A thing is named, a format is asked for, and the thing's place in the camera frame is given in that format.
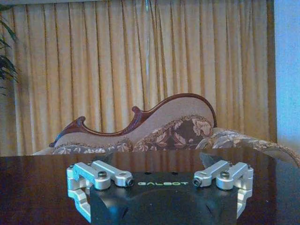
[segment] silver metal bracket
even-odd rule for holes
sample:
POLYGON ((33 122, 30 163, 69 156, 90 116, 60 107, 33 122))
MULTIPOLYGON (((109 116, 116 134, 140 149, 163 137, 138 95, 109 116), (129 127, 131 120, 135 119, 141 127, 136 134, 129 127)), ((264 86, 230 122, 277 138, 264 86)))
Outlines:
POLYGON ((90 204, 86 194, 92 185, 97 190, 106 190, 111 180, 118 187, 129 187, 134 184, 131 172, 119 170, 100 160, 85 164, 76 163, 67 168, 67 194, 75 202, 76 209, 90 222, 90 204))
POLYGON ((203 171, 194 173, 193 183, 196 187, 207 187, 216 179, 216 185, 221 190, 231 190, 233 186, 238 190, 237 218, 246 207, 246 201, 252 196, 253 168, 246 163, 233 165, 220 160, 203 171))

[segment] decorative trim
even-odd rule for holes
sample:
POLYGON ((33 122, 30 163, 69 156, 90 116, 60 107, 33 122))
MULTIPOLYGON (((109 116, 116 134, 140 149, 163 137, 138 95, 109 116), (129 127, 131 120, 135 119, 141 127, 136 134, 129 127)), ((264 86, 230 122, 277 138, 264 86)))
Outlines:
POLYGON ((214 111, 213 107, 211 106, 211 104, 204 97, 202 97, 200 95, 191 94, 191 93, 183 93, 183 94, 173 95, 173 96, 170 96, 170 97, 164 99, 158 105, 156 105, 155 107, 153 107, 152 109, 150 109, 148 111, 143 111, 140 108, 138 108, 137 106, 132 107, 132 111, 135 113, 135 115, 133 116, 133 119, 131 120, 130 124, 126 128, 124 128, 123 130, 115 132, 115 133, 101 133, 101 132, 91 130, 88 127, 86 127, 85 124, 84 124, 85 117, 84 116, 78 117, 76 120, 74 120, 69 125, 67 125, 58 134, 55 141, 49 144, 49 147, 54 147, 56 142, 63 135, 70 134, 70 133, 75 133, 75 132, 81 132, 81 133, 86 133, 86 134, 91 134, 91 135, 98 135, 98 136, 109 136, 109 137, 121 136, 121 135, 128 134, 131 131, 133 131, 134 129, 136 129, 137 127, 139 127, 143 122, 145 122, 161 106, 163 106, 164 104, 166 104, 166 103, 168 103, 172 100, 178 99, 178 98, 197 98, 200 101, 203 101, 211 110, 213 120, 214 120, 213 127, 214 128, 217 127, 216 114, 215 114, 215 111, 214 111))

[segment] sofa backrest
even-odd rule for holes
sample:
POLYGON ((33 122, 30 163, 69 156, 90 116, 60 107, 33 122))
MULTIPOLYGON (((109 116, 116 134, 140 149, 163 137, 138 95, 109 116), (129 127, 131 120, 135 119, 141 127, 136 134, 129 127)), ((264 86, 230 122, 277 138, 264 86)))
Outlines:
POLYGON ((57 147, 66 143, 85 143, 90 145, 106 145, 128 138, 133 144, 162 127, 164 124, 182 116, 201 115, 213 127, 217 126, 215 112, 210 103, 196 94, 178 94, 166 98, 149 111, 142 111, 138 107, 132 108, 135 115, 130 124, 116 133, 100 133, 85 126, 85 117, 79 117, 70 123, 58 135, 50 147, 57 147))

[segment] curtain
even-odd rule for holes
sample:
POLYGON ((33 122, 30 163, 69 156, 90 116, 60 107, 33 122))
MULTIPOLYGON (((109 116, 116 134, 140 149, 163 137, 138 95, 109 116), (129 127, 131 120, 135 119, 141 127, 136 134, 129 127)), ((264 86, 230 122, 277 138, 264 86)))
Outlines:
POLYGON ((207 98, 218 127, 270 139, 265 1, 18 5, 2 16, 18 36, 6 54, 19 83, 0 97, 1 155, 46 148, 82 115, 121 130, 132 106, 183 92, 207 98))

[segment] sofa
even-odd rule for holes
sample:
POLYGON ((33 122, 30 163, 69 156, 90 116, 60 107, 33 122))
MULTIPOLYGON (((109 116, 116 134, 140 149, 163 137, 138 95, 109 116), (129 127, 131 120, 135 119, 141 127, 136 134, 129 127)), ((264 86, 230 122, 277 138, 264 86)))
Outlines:
POLYGON ((34 155, 249 147, 300 167, 299 154, 288 147, 217 127, 214 109, 202 96, 178 94, 149 111, 132 110, 130 124, 115 133, 91 130, 79 117, 34 155))

